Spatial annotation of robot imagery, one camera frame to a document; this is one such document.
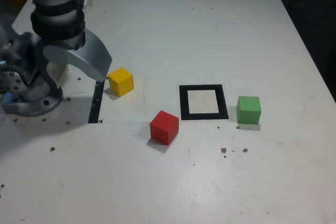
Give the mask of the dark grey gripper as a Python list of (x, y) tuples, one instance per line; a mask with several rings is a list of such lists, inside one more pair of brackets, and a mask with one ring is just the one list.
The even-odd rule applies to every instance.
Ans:
[(112, 57), (103, 42), (90, 30), (52, 33), (35, 45), (35, 63), (39, 74), (51, 89), (64, 84), (69, 65), (88, 77), (102, 82), (110, 68)]

